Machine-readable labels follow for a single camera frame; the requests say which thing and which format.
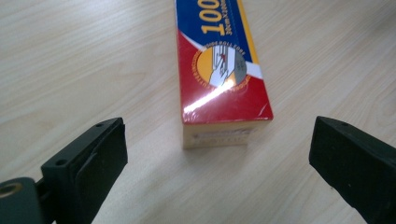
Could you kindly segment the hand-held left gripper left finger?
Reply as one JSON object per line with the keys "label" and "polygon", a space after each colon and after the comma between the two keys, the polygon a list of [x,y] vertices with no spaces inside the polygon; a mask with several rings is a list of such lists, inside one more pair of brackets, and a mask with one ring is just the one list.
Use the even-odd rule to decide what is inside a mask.
{"label": "hand-held left gripper left finger", "polygon": [[58,224],[91,224],[128,162],[123,119],[92,126],[42,166]]}

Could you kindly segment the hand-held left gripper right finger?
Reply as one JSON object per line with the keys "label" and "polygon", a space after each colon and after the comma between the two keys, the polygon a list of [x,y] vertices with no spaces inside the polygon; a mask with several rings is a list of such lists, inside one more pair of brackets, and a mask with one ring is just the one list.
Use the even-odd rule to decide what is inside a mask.
{"label": "hand-held left gripper right finger", "polygon": [[368,224],[396,224],[396,148],[337,119],[316,118],[309,163]]}

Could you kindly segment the red and blue wrap box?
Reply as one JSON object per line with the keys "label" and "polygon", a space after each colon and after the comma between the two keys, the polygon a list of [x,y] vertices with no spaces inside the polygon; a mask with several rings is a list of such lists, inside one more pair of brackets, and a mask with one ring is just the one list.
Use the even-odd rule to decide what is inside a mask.
{"label": "red and blue wrap box", "polygon": [[175,0],[183,147],[244,145],[274,118],[242,0]]}

